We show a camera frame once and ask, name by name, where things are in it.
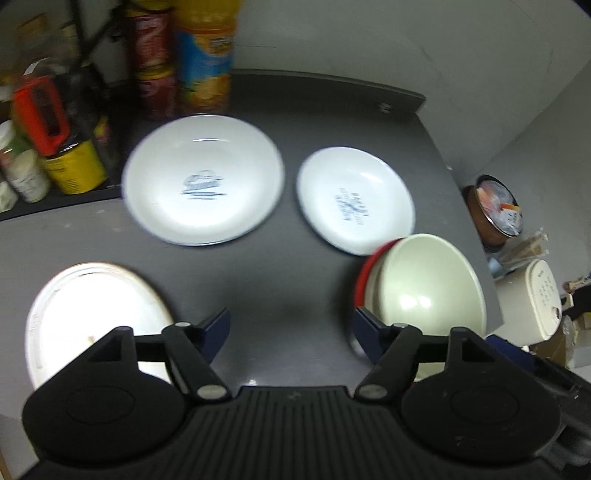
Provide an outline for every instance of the orange juice bottle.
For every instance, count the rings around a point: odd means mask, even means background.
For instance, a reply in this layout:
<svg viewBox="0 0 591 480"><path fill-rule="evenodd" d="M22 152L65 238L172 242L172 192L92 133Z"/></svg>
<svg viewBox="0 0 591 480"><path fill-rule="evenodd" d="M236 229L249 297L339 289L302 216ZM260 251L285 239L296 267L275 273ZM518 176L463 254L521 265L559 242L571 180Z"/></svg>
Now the orange juice bottle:
<svg viewBox="0 0 591 480"><path fill-rule="evenodd" d="M173 6L181 109L223 112L240 0L173 0Z"/></svg>

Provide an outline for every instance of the spice jar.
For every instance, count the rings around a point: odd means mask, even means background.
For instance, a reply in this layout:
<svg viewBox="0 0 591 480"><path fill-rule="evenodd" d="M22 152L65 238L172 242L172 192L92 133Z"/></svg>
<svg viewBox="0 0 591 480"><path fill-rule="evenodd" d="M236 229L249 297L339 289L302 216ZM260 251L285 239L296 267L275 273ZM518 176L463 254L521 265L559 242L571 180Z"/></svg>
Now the spice jar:
<svg viewBox="0 0 591 480"><path fill-rule="evenodd" d="M12 121L0 125L0 165L6 179L29 203L45 198L51 186L37 152L17 135Z"/></svg>

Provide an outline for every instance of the bowl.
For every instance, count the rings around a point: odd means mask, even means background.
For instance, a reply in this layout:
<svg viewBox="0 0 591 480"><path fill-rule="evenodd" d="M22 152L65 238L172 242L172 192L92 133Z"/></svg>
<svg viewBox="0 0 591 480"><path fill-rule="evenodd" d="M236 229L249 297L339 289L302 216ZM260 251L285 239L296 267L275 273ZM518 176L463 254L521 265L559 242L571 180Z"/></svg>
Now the bowl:
<svg viewBox="0 0 591 480"><path fill-rule="evenodd" d="M425 335L449 335L455 326L483 336L486 306L478 278L450 242L420 233L383 245L363 265L354 306L365 306L386 325L406 323ZM443 370L421 364L417 380Z"/></svg>

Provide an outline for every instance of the bottle label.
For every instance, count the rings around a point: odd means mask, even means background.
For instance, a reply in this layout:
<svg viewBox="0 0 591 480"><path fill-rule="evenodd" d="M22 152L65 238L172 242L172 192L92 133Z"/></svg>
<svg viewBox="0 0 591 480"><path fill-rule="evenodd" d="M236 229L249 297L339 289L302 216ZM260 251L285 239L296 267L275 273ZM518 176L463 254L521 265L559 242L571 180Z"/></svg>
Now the bottle label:
<svg viewBox="0 0 591 480"><path fill-rule="evenodd" d="M177 30L178 79L187 113L223 110L230 92L234 26L216 31Z"/></svg>

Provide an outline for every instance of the pringles can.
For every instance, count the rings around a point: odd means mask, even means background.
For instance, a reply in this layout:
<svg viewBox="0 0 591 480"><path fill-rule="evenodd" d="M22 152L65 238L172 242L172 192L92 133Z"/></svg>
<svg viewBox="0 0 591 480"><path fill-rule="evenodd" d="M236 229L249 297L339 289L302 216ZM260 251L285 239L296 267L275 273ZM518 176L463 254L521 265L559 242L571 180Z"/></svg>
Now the pringles can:
<svg viewBox="0 0 591 480"><path fill-rule="evenodd" d="M176 105L176 77L172 65L135 74L139 94L150 120L167 120L174 117Z"/></svg>
<svg viewBox="0 0 591 480"><path fill-rule="evenodd" d="M134 71L153 69L172 61L171 11L166 0L135 1L125 10L129 60Z"/></svg>

